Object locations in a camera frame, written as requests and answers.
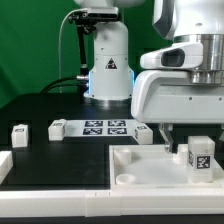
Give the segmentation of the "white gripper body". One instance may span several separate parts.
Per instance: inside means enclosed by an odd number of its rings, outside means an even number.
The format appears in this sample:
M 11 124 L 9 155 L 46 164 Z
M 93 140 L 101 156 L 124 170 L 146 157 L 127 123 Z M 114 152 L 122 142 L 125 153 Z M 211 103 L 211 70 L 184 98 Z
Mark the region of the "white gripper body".
M 183 42 L 142 55 L 132 116 L 145 123 L 224 123 L 223 74 L 198 69 L 203 53 L 202 44 Z

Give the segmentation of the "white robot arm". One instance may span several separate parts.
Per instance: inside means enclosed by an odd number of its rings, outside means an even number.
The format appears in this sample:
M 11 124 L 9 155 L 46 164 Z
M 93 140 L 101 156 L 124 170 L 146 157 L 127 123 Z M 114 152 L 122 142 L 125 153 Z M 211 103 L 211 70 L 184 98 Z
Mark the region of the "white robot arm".
M 129 100 L 132 117 L 157 123 L 171 153 L 175 123 L 224 124 L 224 0 L 154 0 L 153 27 L 172 45 L 142 55 L 135 80 L 118 10 L 145 0 L 74 1 L 81 26 L 94 33 L 85 100 L 103 106 Z

